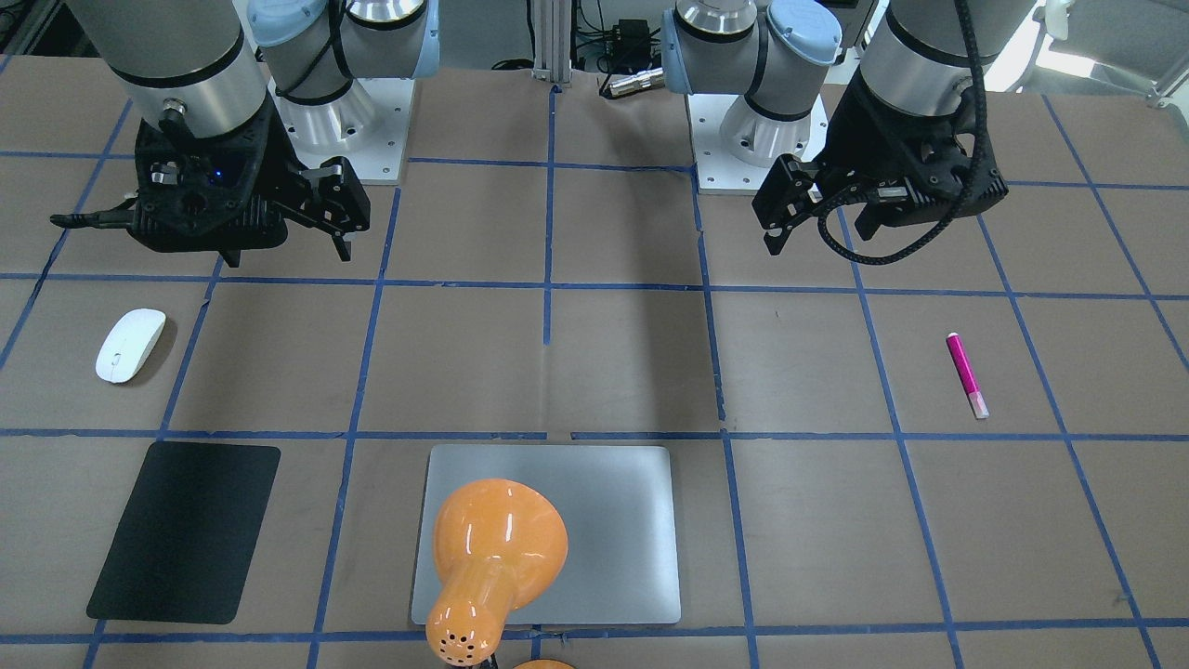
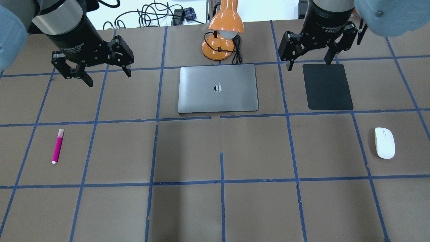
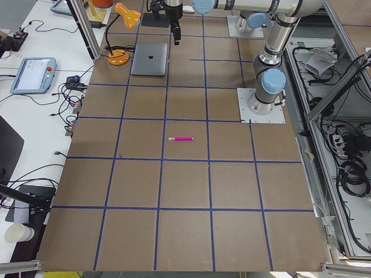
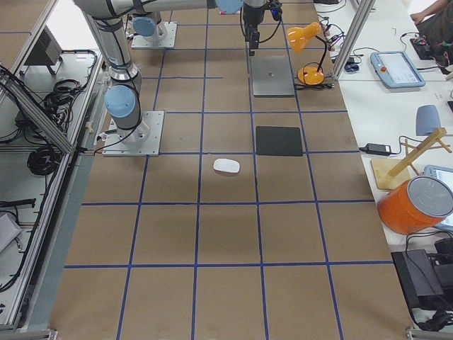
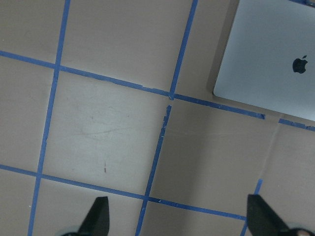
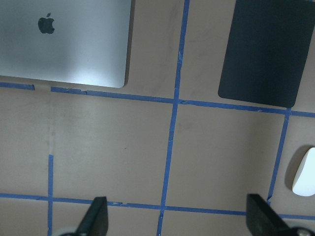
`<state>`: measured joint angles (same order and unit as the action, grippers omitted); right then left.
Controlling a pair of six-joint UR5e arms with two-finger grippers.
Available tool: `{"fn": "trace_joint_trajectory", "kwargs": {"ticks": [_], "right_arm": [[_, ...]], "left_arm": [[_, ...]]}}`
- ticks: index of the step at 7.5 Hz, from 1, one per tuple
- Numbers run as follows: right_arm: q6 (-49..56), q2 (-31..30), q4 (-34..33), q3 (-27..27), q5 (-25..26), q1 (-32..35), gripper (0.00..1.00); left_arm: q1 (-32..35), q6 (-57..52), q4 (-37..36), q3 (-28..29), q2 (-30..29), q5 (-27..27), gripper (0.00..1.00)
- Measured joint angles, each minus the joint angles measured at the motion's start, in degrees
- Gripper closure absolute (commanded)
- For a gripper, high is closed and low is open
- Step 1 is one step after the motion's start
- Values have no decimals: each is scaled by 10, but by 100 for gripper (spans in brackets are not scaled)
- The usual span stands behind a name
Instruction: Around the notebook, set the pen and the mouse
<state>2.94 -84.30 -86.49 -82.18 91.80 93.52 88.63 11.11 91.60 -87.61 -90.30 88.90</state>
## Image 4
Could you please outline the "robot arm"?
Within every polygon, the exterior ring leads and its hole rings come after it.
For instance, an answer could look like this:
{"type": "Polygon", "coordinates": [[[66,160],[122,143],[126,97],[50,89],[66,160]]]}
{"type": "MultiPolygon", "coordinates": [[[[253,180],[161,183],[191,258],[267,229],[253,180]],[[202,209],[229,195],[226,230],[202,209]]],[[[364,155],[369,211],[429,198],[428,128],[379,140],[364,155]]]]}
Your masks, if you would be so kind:
{"type": "MultiPolygon", "coordinates": [[[[282,22],[282,4],[279,1],[215,1],[216,7],[225,14],[240,12],[241,33],[248,43],[248,55],[254,56],[261,43],[269,41],[282,22]],[[269,11],[277,22],[276,29],[269,38],[260,40],[258,26],[263,22],[265,12],[269,11]]],[[[132,20],[135,33],[145,38],[164,38],[166,31],[161,19],[154,14],[137,14],[132,20]]]]}
{"type": "Polygon", "coordinates": [[[143,121],[139,90],[142,76],[132,61],[123,16],[148,16],[160,11],[218,8],[235,13],[243,1],[75,1],[86,17],[101,52],[109,64],[111,88],[104,97],[117,134],[127,145],[145,141],[150,127],[143,121]]]}

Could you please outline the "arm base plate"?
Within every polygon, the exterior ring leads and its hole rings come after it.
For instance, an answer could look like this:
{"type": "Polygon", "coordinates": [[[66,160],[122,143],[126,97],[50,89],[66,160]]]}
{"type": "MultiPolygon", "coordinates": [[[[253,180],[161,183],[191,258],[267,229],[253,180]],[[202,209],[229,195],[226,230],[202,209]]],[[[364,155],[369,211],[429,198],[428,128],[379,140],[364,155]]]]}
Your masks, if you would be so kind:
{"type": "Polygon", "coordinates": [[[115,121],[110,119],[110,129],[116,130],[105,139],[106,146],[101,150],[106,157],[140,157],[159,155],[164,114],[159,111],[142,111],[142,122],[129,135],[125,130],[117,129],[115,121]]]}
{"type": "Polygon", "coordinates": [[[171,49],[175,45],[178,24],[174,21],[162,21],[156,32],[149,37],[135,35],[132,40],[134,50],[171,49]]]}

